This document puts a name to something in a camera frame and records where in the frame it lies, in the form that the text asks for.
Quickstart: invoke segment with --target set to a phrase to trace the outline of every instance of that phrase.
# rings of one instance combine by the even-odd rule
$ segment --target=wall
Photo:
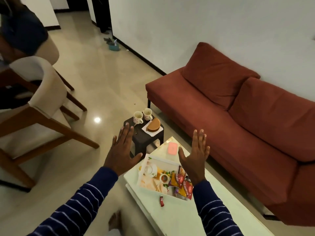
[[[69,9],[67,0],[50,0],[54,10],[56,9]]]
[[[37,15],[44,26],[59,25],[50,0],[22,0],[22,2]]]
[[[95,18],[95,14],[94,14],[92,0],[87,0],[87,1],[88,1],[88,5],[89,5],[89,11],[90,11],[91,20],[96,23],[96,18]]]
[[[113,34],[166,73],[208,42],[315,100],[315,0],[109,0]]]

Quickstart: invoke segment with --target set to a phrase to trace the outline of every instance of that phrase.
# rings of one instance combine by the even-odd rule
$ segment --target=cake
[[[161,122],[158,118],[154,118],[152,122],[147,126],[147,131],[155,132],[160,129]]]

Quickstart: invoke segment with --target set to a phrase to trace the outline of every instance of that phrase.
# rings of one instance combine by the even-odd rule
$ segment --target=tile floor
[[[50,31],[60,50],[55,68],[73,85],[74,96],[88,111],[72,103],[67,107],[80,116],[71,122],[75,131],[100,144],[94,150],[71,140],[23,165],[37,185],[26,194],[0,187],[0,235],[23,236],[65,203],[103,165],[112,136],[125,119],[147,105],[145,84],[160,75],[122,48],[109,51],[104,35],[91,23],[88,12],[57,14],[62,30]],[[165,139],[174,136],[190,150],[190,139],[173,122],[152,107],[165,126]],[[315,235],[315,228],[286,226],[264,220],[247,201],[248,194],[219,164],[209,160],[207,169],[257,216],[276,236]],[[8,176],[0,172],[1,179]],[[121,177],[109,192],[86,235],[105,235],[111,214],[122,209],[125,235],[156,235],[140,208],[125,188]]]

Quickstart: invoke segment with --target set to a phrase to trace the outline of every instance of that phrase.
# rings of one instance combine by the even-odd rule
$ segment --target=hand
[[[120,133],[114,136],[112,147],[109,150],[104,167],[112,169],[118,176],[134,167],[141,159],[142,153],[137,154],[134,158],[130,157],[130,148],[134,127],[129,130],[129,123],[120,129]]]
[[[206,137],[203,130],[200,130],[199,135],[197,130],[194,131],[191,154],[188,157],[185,157],[183,148],[178,149],[179,161],[194,186],[206,179],[204,165],[210,153],[210,147],[206,147]]]

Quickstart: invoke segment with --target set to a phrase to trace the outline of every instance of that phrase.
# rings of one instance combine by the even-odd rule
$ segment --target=white napkin
[[[159,132],[163,131],[163,128],[160,126],[159,130],[155,131],[155,132],[150,132],[150,131],[147,131],[147,126],[152,122],[152,120],[150,122],[147,123],[147,125],[145,125],[142,130],[149,134],[150,136],[154,137],[156,134],[158,134]]]

